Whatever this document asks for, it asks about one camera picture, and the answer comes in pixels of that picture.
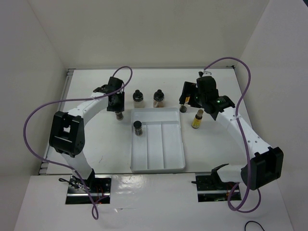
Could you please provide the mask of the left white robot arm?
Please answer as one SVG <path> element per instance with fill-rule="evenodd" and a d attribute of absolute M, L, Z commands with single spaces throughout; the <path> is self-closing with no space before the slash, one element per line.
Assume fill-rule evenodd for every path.
<path fill-rule="evenodd" d="M 78 182 L 84 192 L 93 191 L 97 183 L 94 169 L 88 164 L 83 152 L 85 126 L 104 109 L 114 112 L 117 120 L 123 119 L 123 86 L 122 80 L 110 77 L 107 84 L 93 91 L 89 101 L 84 101 L 67 112 L 58 111 L 53 116 L 49 145 L 73 168 L 74 182 Z"/>

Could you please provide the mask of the black cap spice jar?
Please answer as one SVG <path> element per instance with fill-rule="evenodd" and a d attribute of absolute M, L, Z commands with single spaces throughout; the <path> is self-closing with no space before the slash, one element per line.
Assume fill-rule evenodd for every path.
<path fill-rule="evenodd" d="M 141 136 L 142 135 L 142 122 L 141 121 L 134 121 L 133 127 L 135 130 L 135 135 Z"/>

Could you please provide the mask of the dark spice jar black lid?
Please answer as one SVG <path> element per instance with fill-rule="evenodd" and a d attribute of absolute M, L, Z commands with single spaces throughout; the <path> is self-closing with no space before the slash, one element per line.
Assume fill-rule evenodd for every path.
<path fill-rule="evenodd" d="M 115 115 L 116 115 L 116 119 L 117 119 L 118 121 L 121 121 L 121 120 L 123 120 L 123 118 L 124 118 L 122 112 L 115 112 Z"/>

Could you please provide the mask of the round stopper bottle white powder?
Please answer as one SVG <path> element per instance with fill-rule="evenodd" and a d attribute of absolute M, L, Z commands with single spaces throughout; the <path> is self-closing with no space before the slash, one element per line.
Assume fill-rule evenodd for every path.
<path fill-rule="evenodd" d="M 144 108 L 144 97 L 143 93 L 140 90 L 135 90 L 132 97 L 135 108 Z"/>

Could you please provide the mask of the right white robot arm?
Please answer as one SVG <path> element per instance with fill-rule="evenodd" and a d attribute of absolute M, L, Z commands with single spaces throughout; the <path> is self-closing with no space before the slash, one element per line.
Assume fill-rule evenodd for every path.
<path fill-rule="evenodd" d="M 257 190 L 281 177 L 283 151 L 263 141 L 237 112 L 234 102 L 226 95 L 220 96 L 212 76 L 199 77 L 195 83 L 184 82 L 179 103 L 202 108 L 203 111 L 233 137 L 242 149 L 245 166 L 222 164 L 211 170 L 211 184 L 222 189 L 228 182 L 244 183 Z"/>

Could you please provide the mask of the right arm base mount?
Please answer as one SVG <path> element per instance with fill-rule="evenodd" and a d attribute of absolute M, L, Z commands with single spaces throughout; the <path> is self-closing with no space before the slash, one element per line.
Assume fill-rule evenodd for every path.
<path fill-rule="evenodd" d="M 228 200 L 235 182 L 215 184 L 209 174 L 195 175 L 191 183 L 196 186 L 198 202 L 224 202 Z"/>

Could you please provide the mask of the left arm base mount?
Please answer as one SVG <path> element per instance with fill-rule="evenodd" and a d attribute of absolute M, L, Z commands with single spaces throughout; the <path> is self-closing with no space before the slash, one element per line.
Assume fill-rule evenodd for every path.
<path fill-rule="evenodd" d="M 91 200 L 85 187 L 81 183 L 73 180 L 73 177 L 70 177 L 69 180 L 64 178 L 59 178 L 58 180 L 59 182 L 65 182 L 68 185 L 65 201 L 66 205 L 91 204 Z M 89 188 L 93 201 L 97 204 L 110 204 L 111 185 L 111 175 L 96 176 L 94 185 Z"/>

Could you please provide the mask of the tall gold band grinder bottle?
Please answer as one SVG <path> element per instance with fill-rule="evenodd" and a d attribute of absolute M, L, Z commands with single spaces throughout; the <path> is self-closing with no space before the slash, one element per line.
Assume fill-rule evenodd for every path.
<path fill-rule="evenodd" d="M 185 97 L 185 101 L 183 104 L 180 105 L 180 112 L 181 113 L 185 113 L 187 111 L 187 107 L 188 107 L 188 102 L 190 100 L 190 95 L 188 95 L 187 97 Z"/>

